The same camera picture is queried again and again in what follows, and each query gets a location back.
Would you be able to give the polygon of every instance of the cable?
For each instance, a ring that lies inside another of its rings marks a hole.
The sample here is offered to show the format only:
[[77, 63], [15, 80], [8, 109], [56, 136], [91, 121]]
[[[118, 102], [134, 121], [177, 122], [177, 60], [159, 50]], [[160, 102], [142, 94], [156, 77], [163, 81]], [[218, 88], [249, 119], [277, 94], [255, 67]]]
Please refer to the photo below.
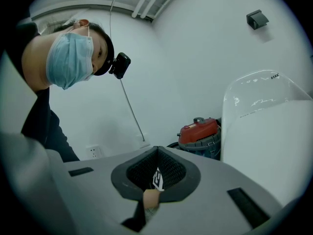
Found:
[[142, 135], [142, 141], [145, 142], [145, 137], [144, 137], [143, 134], [142, 134], [141, 128], [140, 128], [140, 126], [139, 126], [139, 123], [138, 123], [138, 121], [137, 121], [137, 119], [136, 119], [136, 117], [135, 117], [135, 114], [134, 114], [134, 111], [133, 111], [133, 109], [132, 109], [132, 106], [131, 106], [131, 104], [130, 104], [130, 102], [129, 102], [129, 100], [128, 100], [128, 97], [127, 97], [127, 94], [126, 94], [126, 91], [125, 91], [125, 88], [124, 88], [122, 79], [121, 79], [120, 81], [121, 81], [121, 85], [122, 85], [122, 88], [123, 88], [123, 91], [124, 91], [126, 100], [127, 100], [127, 102], [128, 102], [128, 105], [129, 105], [129, 107], [130, 107], [130, 109], [131, 109], [131, 111], [132, 111], [133, 117], [134, 117], [134, 119], [135, 119], [135, 121], [136, 121], [136, 124], [137, 124], [137, 126], [138, 126], [138, 128], [139, 128], [139, 131], [140, 131], [140, 133], [141, 133], [141, 135]]
[[[115, 2], [115, 0], [112, 1], [111, 9], [110, 9], [110, 38], [111, 38], [111, 41], [112, 41], [112, 35], [111, 35], [111, 11], [112, 11], [114, 2]], [[141, 128], [140, 128], [140, 126], [139, 126], [139, 123], [138, 123], [138, 121], [137, 121], [137, 119], [136, 119], [136, 116], [135, 116], [135, 114], [134, 114], [133, 108], [132, 108], [132, 106], [131, 106], [131, 103], [129, 102], [129, 99], [128, 99], [128, 96], [127, 96], [127, 94], [126, 94], [126, 91], [125, 91], [125, 88], [124, 88], [122, 79], [120, 79], [120, 82], [121, 82], [121, 85], [122, 85], [122, 88], [123, 88], [123, 91], [124, 91], [124, 94], [125, 94], [125, 97], [126, 97], [128, 106], [129, 106], [129, 108], [131, 109], [131, 112], [132, 112], [132, 114], [133, 114], [133, 117], [134, 117], [134, 119], [135, 119], [135, 122], [136, 122], [136, 124], [137, 124], [137, 126], [138, 126], [138, 129], [139, 129], [141, 135], [142, 135], [142, 141], [145, 142], [145, 137], [143, 136], [143, 133], [142, 133], [142, 131], [141, 131]]]

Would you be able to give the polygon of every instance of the dark jacket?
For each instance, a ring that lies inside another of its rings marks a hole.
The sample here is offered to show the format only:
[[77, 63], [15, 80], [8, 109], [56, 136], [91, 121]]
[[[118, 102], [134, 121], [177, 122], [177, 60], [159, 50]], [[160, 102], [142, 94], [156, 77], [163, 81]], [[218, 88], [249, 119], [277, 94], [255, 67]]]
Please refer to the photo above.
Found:
[[[6, 46], [9, 57], [24, 80], [22, 54], [27, 44], [36, 36], [39, 33], [35, 23], [23, 24], [16, 27], [15, 34]], [[59, 126], [59, 118], [50, 110], [49, 88], [37, 92], [36, 95], [38, 98], [24, 123], [22, 133], [36, 139], [46, 149], [59, 152], [63, 162], [78, 161]]]

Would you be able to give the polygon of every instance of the black strip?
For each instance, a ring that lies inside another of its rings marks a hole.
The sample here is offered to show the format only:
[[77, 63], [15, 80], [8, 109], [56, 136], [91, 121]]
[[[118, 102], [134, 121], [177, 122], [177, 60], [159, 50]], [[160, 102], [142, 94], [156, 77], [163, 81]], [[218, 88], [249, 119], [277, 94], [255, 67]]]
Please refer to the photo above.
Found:
[[145, 210], [142, 200], [138, 201], [134, 216], [126, 219], [122, 222], [122, 225], [138, 233], [146, 225]]
[[241, 188], [228, 190], [227, 193], [253, 229], [269, 220], [269, 216]]
[[88, 172], [91, 172], [91, 171], [93, 171], [92, 168], [85, 167], [85, 168], [81, 168], [81, 169], [77, 169], [77, 170], [70, 170], [69, 174], [70, 174], [71, 177], [75, 177], [75, 176], [78, 176], [78, 175], [81, 175], [81, 174], [85, 174], [85, 173], [88, 173]]

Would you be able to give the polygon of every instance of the face mask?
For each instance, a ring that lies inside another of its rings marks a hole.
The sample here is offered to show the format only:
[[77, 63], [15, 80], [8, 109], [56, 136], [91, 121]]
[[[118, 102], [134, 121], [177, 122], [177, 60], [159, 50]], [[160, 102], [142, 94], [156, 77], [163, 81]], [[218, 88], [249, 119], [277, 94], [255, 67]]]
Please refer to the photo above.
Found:
[[51, 84], [64, 90], [73, 84], [89, 80], [92, 74], [92, 37], [75, 33], [58, 36], [51, 46], [46, 62], [46, 75]]

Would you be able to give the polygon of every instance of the eye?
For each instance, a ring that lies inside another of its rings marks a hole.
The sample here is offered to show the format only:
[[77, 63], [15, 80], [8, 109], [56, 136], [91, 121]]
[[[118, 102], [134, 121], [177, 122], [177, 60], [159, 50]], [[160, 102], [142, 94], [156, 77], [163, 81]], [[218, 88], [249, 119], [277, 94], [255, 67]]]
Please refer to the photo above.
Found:
[[98, 54], [98, 57], [100, 57], [100, 56], [101, 56], [101, 54], [102, 54], [102, 49], [100, 48], [100, 50], [99, 50], [99, 54]]

